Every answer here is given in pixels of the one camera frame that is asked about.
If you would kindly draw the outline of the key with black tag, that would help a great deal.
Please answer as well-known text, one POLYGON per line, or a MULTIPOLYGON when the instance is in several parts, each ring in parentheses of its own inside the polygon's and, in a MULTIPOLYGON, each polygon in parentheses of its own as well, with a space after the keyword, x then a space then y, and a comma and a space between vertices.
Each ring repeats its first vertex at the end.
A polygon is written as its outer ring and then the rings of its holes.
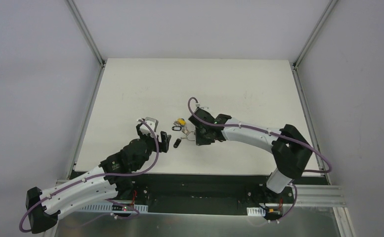
POLYGON ((182 139, 181 138, 177 138, 175 143, 173 144, 173 147, 175 149, 178 148, 181 142, 182 142, 182 139))

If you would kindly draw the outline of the silver keyring with keys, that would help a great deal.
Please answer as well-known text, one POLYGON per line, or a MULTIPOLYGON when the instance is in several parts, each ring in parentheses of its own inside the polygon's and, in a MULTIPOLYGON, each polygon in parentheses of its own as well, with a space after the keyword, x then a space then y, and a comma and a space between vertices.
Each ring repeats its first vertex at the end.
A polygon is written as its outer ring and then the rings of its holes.
POLYGON ((194 142, 196 141, 196 138, 195 138, 195 131, 191 131, 188 129, 187 127, 187 123, 186 123, 186 126, 184 127, 181 127, 181 126, 176 126, 173 122, 173 127, 171 128, 172 131, 179 131, 181 132, 183 135, 180 137, 182 140, 187 140, 187 141, 190 141, 190 142, 194 142))

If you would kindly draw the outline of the key with yellow tag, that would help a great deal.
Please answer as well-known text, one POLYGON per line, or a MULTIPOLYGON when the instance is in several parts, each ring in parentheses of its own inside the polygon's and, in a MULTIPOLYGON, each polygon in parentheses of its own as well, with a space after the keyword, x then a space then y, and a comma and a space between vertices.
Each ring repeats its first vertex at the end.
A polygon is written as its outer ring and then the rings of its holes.
POLYGON ((178 118, 178 119, 174 122, 174 124, 175 124, 176 126, 184 127, 184 126, 186 126, 186 121, 185 121, 184 119, 182 119, 182 118, 178 118))

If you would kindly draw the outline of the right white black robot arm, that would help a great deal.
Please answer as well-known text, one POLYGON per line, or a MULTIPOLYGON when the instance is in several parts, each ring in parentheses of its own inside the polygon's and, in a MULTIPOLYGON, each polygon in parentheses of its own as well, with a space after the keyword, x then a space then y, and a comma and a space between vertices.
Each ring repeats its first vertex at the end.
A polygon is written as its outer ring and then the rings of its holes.
POLYGON ((268 202, 281 198, 284 188, 302 176, 311 156, 311 146, 296 127, 260 127, 242 122, 232 116, 213 117, 197 108, 189 117, 195 126, 196 145, 210 145, 216 141, 234 141, 265 150, 273 155, 276 168, 264 184, 263 197, 268 202))

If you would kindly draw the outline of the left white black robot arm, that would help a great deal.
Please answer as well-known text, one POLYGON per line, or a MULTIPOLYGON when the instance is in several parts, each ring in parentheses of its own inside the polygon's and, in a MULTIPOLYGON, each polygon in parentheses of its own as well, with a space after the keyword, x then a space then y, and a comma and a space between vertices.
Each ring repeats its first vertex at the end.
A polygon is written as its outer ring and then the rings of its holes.
POLYGON ((92 170, 49 189, 30 188, 26 192, 26 213, 19 223, 23 233, 39 234, 54 227, 58 220, 91 203, 133 193, 132 177, 145 174, 157 163, 160 153, 167 153, 171 135, 156 125, 140 120, 138 138, 108 156, 92 170))

